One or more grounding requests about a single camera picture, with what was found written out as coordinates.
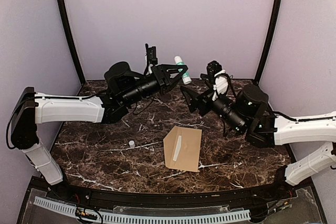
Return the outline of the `green white glue stick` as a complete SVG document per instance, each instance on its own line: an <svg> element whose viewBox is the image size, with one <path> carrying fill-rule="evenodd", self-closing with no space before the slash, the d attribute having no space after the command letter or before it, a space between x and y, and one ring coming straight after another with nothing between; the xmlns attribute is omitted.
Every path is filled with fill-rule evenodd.
<svg viewBox="0 0 336 224"><path fill-rule="evenodd" d="M180 56L175 56L174 61L175 61L175 64L178 65L178 66L184 66L185 65L184 61L182 60L182 58ZM188 71L186 71L182 75L182 80L183 80L183 83L185 85L188 85L192 82L192 79L191 79Z"/></svg>

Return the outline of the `brown kraft paper envelope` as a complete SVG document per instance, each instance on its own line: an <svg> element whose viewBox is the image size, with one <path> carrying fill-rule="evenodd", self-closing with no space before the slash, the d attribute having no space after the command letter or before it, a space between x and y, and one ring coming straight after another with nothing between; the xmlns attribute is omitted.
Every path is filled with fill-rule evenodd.
<svg viewBox="0 0 336 224"><path fill-rule="evenodd" d="M182 146L176 162L172 161L178 136ZM198 172L202 130L174 126L163 139L165 166L169 169Z"/></svg>

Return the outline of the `white glue stick cap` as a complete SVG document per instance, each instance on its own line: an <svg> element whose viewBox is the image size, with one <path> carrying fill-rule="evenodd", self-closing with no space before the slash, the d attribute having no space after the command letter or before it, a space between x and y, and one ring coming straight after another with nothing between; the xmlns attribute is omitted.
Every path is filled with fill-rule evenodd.
<svg viewBox="0 0 336 224"><path fill-rule="evenodd" d="M130 142L129 142L129 146L130 146L131 148L134 148L134 147L135 147L135 142L134 142L134 141L130 141Z"/></svg>

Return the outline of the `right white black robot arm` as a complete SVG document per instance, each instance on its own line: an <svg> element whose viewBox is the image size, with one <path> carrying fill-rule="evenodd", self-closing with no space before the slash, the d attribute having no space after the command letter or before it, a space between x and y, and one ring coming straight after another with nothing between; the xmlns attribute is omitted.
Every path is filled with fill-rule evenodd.
<svg viewBox="0 0 336 224"><path fill-rule="evenodd" d="M316 151L276 171L274 184L268 188L273 200L280 199L306 178L330 167L335 168L335 112L291 118L269 111L268 95L253 85L244 86L235 100L226 94L208 89L199 94L187 87L180 88L190 112L201 116L213 111L224 125L258 148L269 148L298 142L323 142Z"/></svg>

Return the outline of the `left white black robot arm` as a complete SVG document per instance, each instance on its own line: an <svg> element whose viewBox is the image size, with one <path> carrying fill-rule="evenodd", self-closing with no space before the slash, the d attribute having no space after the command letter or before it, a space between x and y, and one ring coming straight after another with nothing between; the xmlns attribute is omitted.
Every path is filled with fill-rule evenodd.
<svg viewBox="0 0 336 224"><path fill-rule="evenodd" d="M157 65L150 74L131 70L125 61L118 62L104 74L105 90L86 97L47 95L26 87L6 127L6 144L19 149L54 186L54 193L63 201L74 197L74 189L65 182L60 166L51 157L37 134L37 125L49 122L119 122L133 104L156 93L172 90L186 73L186 65Z"/></svg>

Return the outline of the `black curved front rail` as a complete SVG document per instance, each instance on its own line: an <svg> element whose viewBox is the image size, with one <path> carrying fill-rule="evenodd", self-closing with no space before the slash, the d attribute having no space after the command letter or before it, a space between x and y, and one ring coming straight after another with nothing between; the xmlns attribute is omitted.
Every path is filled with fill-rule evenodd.
<svg viewBox="0 0 336 224"><path fill-rule="evenodd" d="M116 206L188 208L225 205L233 209L239 207L264 207L267 202L280 199L290 199L293 202L294 199L298 198L299 190L307 185L307 182L304 182L302 185L293 187L290 190L279 190L274 197L270 195L274 192L271 184L247 189L191 194L126 193L75 185L69 185L69 188L74 194L79 196L81 204L104 209L112 209Z"/></svg>

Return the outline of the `right black frame post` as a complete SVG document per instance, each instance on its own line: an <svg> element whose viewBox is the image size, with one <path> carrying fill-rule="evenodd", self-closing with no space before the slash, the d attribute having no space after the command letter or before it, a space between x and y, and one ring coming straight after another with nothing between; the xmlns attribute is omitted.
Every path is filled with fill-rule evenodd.
<svg viewBox="0 0 336 224"><path fill-rule="evenodd" d="M255 77L253 79L253 83L255 85L259 85L265 66L266 66L266 62L268 59L268 55L270 52L270 48L271 48L271 43L274 37L274 33L276 30L276 24L277 24L277 20L278 20L278 15L279 15L279 10L280 10L280 5L281 5L281 0L274 0L273 1L273 5L272 5L272 10L271 10L271 15L270 15L270 20L269 20L269 25L268 25L268 29L267 29L267 34L266 34L266 38L265 38L265 43L263 46L263 50L260 56L260 60L259 60L259 64L257 67L257 71L255 74Z"/></svg>

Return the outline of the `black frame post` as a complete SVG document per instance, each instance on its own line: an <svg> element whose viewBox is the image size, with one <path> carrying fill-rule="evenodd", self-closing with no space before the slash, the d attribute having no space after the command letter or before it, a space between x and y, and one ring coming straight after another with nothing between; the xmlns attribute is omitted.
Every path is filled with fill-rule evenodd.
<svg viewBox="0 0 336 224"><path fill-rule="evenodd" d="M265 66L266 66L266 62L268 59L268 55L270 52L270 48L271 48L271 43L274 37L274 33L276 30L276 24L277 24L277 20L278 20L278 15L279 15L279 10L280 10L280 5L281 5L281 0L274 0L273 1L273 5L272 5L272 10L271 10L271 15L270 15L270 20L269 20L269 25L268 25L268 29L267 29L267 34L266 34L266 38L265 38L265 43L263 46L263 50L260 56L260 60L259 60L259 64L257 67L257 71L255 74L255 77L253 79L253 83L255 85L259 85Z"/></svg>
<svg viewBox="0 0 336 224"><path fill-rule="evenodd" d="M65 0L57 0L57 4L70 56L72 59L72 63L75 67L75 71L80 84L84 85L86 83L86 79L76 50L75 41L72 35Z"/></svg>

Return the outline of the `left black frame post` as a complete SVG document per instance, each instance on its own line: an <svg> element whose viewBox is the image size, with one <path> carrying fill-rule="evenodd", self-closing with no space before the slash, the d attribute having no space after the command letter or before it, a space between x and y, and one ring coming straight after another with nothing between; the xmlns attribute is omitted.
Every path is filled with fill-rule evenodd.
<svg viewBox="0 0 336 224"><path fill-rule="evenodd" d="M72 59L72 63L75 67L75 71L80 84L84 85L86 83L86 79L76 50L75 41L72 35L65 0L57 0L57 4L70 56Z"/></svg>

